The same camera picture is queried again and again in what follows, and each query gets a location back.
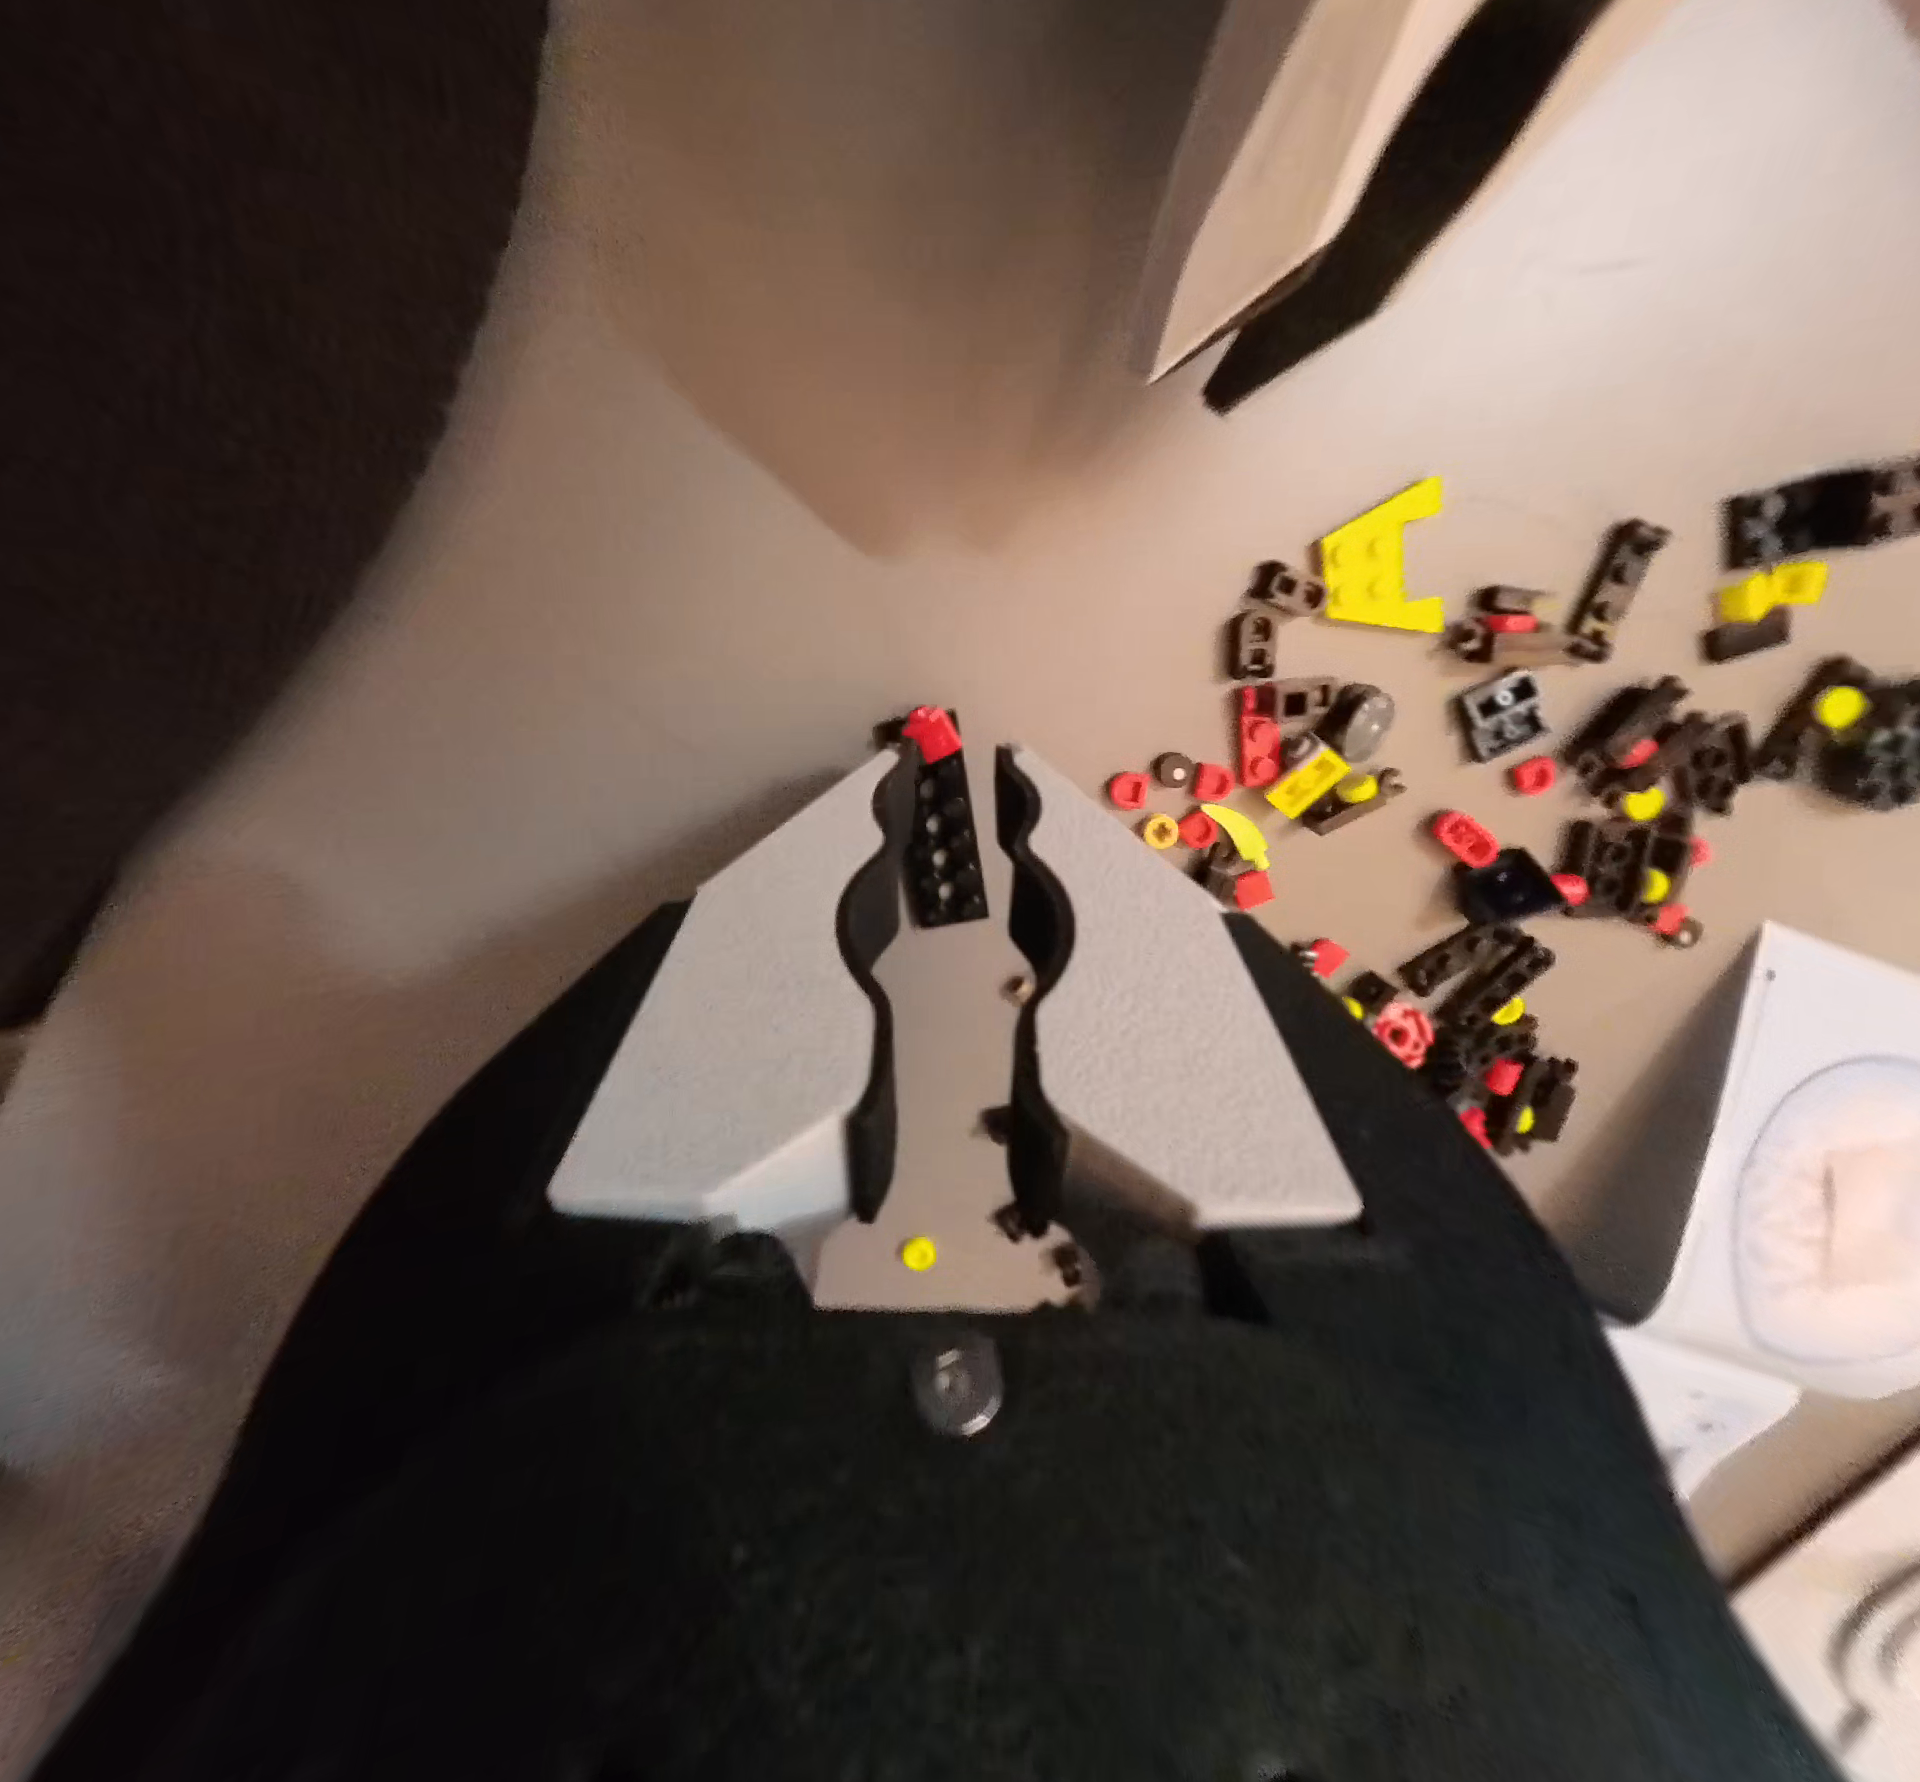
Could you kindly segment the printed white booklet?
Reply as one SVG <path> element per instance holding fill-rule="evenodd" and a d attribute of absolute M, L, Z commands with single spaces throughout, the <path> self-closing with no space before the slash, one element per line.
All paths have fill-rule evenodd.
<path fill-rule="evenodd" d="M 1917 1468 L 1839 1506 L 1733 1610 L 1844 1777 L 1918 1775 Z"/>

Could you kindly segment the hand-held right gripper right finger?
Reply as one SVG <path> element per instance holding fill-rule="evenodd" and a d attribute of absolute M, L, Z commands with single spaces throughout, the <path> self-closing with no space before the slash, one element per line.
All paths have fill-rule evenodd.
<path fill-rule="evenodd" d="M 1224 912 L 1044 762 L 997 752 L 1034 994 L 1001 1132 L 1022 1227 L 1107 1202 L 1180 1235 L 1338 1227 L 1362 1195 Z"/>

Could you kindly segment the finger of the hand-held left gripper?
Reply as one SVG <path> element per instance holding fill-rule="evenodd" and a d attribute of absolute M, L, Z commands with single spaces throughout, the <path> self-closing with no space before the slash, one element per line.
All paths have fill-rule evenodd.
<path fill-rule="evenodd" d="M 559 0 L 600 314 L 873 555 L 1084 497 L 1217 0 Z"/>
<path fill-rule="evenodd" d="M 1683 0 L 1226 0 L 1147 252 L 1147 375 L 1236 409 L 1375 321 Z"/>

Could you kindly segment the dark knit cloth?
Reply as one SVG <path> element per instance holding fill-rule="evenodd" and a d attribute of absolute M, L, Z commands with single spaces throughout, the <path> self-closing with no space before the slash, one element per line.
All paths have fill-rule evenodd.
<path fill-rule="evenodd" d="M 549 5 L 2 0 L 4 1033 L 390 540 Z"/>

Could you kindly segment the white box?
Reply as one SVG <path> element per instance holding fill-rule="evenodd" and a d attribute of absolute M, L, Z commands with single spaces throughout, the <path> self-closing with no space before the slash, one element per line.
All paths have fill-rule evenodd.
<path fill-rule="evenodd" d="M 1918 1381 L 1918 980 L 1768 921 L 1644 1330 L 1801 1390 Z"/>

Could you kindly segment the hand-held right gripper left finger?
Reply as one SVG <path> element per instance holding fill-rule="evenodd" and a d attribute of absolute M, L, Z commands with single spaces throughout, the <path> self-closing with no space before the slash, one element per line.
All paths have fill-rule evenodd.
<path fill-rule="evenodd" d="M 898 1166 L 900 931 L 920 754 L 880 752 L 702 882 L 547 1186 L 575 1218 L 878 1220 Z"/>

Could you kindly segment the round black studded lego plate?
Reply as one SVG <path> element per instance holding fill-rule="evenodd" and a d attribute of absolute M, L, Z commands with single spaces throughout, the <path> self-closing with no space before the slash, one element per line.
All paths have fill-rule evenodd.
<path fill-rule="evenodd" d="M 1816 781 L 1841 802 L 1890 812 L 1918 801 L 1918 678 L 1868 689 L 1862 715 L 1819 746 Z"/>

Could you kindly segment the yellow wedge lego plate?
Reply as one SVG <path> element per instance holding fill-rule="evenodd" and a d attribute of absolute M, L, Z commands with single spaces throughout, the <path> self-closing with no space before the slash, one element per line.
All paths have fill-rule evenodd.
<path fill-rule="evenodd" d="M 1445 509 L 1445 484 L 1428 476 L 1325 533 L 1317 546 L 1321 614 L 1340 624 L 1439 636 L 1449 624 L 1437 595 L 1408 594 L 1405 533 Z"/>

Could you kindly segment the pile of loose lego pieces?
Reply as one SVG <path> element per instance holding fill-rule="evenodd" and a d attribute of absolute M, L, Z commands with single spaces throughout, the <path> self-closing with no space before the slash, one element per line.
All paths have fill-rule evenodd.
<path fill-rule="evenodd" d="M 1477 811 L 1435 811 L 1425 838 L 1445 856 L 1458 926 L 1389 976 L 1359 970 L 1335 985 L 1353 1021 L 1498 1154 L 1558 1141 L 1576 1103 L 1576 1059 L 1542 1049 L 1526 1001 L 1553 963 L 1539 926 L 1550 916 L 1619 921 L 1651 944 L 1695 948 L 1705 928 L 1688 884 L 1714 856 L 1701 826 L 1735 812 L 1754 786 L 1811 786 L 1870 812 L 1818 786 L 1819 746 L 1862 715 L 1868 689 L 1917 676 L 1844 652 L 1819 656 L 1756 720 L 1705 706 L 1685 678 L 1662 673 L 1609 689 L 1567 732 L 1553 720 L 1544 672 L 1616 658 L 1669 541 L 1662 524 L 1621 521 L 1569 610 L 1548 591 L 1487 585 L 1449 617 L 1437 650 L 1484 669 L 1445 703 L 1462 757 L 1498 768 L 1516 801 L 1562 793 L 1576 812 L 1554 856 L 1542 858 Z M 1185 849 L 1193 877 L 1226 908 L 1274 900 L 1267 821 L 1243 799 L 1259 801 L 1274 823 L 1327 838 L 1408 791 L 1405 773 L 1383 762 L 1400 710 L 1390 691 L 1340 673 L 1280 673 L 1282 630 L 1332 623 L 1323 600 L 1317 553 L 1309 568 L 1256 568 L 1224 632 L 1235 757 L 1164 752 L 1103 786 L 1145 845 Z"/>

